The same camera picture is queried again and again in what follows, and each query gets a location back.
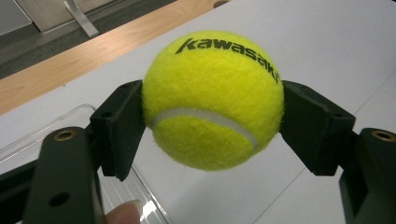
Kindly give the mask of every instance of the human hand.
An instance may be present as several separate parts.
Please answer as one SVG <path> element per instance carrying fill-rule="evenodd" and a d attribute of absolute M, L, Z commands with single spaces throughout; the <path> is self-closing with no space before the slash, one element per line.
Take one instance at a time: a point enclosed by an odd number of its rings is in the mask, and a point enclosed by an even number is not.
<path fill-rule="evenodd" d="M 134 200 L 123 203 L 106 215 L 107 224 L 139 224 L 143 214 L 143 205 Z"/>

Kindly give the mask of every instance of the yellow tennis ball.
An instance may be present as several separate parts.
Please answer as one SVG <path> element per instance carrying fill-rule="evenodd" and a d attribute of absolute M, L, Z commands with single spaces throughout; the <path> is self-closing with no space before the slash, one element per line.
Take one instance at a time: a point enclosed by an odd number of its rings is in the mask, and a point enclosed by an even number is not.
<path fill-rule="evenodd" d="M 240 35 L 185 35 L 153 61 L 143 82 L 145 122 L 175 161 L 201 170 L 234 167 L 279 131 L 283 86 L 258 45 Z"/>

